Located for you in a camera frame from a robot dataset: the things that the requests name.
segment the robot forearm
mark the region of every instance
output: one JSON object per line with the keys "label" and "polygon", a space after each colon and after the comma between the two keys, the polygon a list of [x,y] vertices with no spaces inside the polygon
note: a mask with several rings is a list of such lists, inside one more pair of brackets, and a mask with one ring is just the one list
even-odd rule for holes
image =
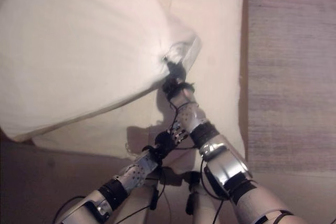
{"label": "robot forearm", "polygon": [[198,107],[193,87],[181,79],[169,80],[164,86],[167,99],[177,109],[176,123],[185,129],[203,160],[204,172],[214,190],[229,199],[243,224],[304,224],[275,195],[252,180],[245,160],[210,124]]}
{"label": "robot forearm", "polygon": [[154,171],[159,163],[160,160],[151,151],[143,151],[131,165],[122,171],[121,175],[114,176],[98,190],[90,193],[63,214],[56,223],[98,224],[106,222],[113,211],[128,197],[131,190],[143,185],[147,175]]}

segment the white bed sheet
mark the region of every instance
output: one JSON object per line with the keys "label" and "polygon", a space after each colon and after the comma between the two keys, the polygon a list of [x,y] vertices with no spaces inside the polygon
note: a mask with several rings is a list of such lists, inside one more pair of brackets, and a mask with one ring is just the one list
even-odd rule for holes
{"label": "white bed sheet", "polygon": [[[239,59],[243,0],[159,0],[164,9],[192,27],[202,50],[187,76],[207,117],[244,156],[238,126]],[[173,119],[164,96],[153,91],[110,112],[63,126],[33,139],[37,146],[132,158]],[[196,150],[174,152],[166,163],[176,172],[199,169]]]}

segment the bed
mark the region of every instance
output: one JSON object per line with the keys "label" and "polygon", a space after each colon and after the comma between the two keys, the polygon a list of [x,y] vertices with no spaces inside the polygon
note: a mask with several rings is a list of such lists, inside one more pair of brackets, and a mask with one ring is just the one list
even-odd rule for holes
{"label": "bed", "polygon": [[[162,9],[192,28],[202,48],[187,81],[217,129],[245,156],[247,141],[247,13],[246,0],[158,0]],[[160,89],[141,90],[117,107],[79,113],[75,119],[12,137],[38,147],[119,158],[134,158],[152,144],[173,119]],[[182,146],[192,145],[186,139]],[[196,150],[175,152],[165,164],[177,173],[198,169]]]}

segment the black velcro strap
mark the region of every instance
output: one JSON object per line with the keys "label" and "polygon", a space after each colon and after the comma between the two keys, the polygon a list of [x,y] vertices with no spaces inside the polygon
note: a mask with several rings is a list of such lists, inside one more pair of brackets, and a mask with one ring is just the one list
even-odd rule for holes
{"label": "black velcro strap", "polygon": [[192,133],[190,133],[190,137],[198,149],[201,148],[208,140],[217,135],[219,135],[219,132],[216,130],[215,126],[209,122],[200,124],[193,130]]}
{"label": "black velcro strap", "polygon": [[262,216],[255,224],[263,224],[268,221],[266,216]]}
{"label": "black velcro strap", "polygon": [[246,179],[242,172],[239,172],[225,184],[224,188],[229,192],[230,198],[235,204],[238,203],[239,199],[245,193],[256,188],[252,185],[251,181],[252,180]]}
{"label": "black velcro strap", "polygon": [[113,211],[128,197],[120,181],[115,178],[105,183],[98,191],[105,197]]}
{"label": "black velcro strap", "polygon": [[168,87],[164,87],[163,91],[166,93],[168,101],[170,101],[173,97],[178,95],[178,93],[183,89],[190,89],[192,92],[195,92],[194,87],[187,82],[182,82],[175,85],[169,85]]}

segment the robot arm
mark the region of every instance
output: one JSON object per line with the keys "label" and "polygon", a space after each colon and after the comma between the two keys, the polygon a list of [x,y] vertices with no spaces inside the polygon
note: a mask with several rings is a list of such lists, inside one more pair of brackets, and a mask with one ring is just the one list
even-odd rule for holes
{"label": "robot arm", "polygon": [[247,164],[230,142],[216,130],[198,107],[192,85],[184,82],[182,65],[167,63],[170,76],[163,91],[176,110],[176,121],[146,146],[139,157],[119,176],[81,200],[56,223],[98,224],[106,222],[132,189],[142,186],[149,173],[187,134],[206,162],[204,173],[214,192],[230,200],[242,224],[305,224],[294,216],[276,196],[252,180]]}
{"label": "robot arm", "polygon": [[306,223],[294,216],[275,195],[252,180],[243,157],[198,107],[190,84],[177,76],[168,80],[163,89],[176,109],[176,124],[187,131],[207,163],[204,173],[214,192],[230,200],[240,223]]}

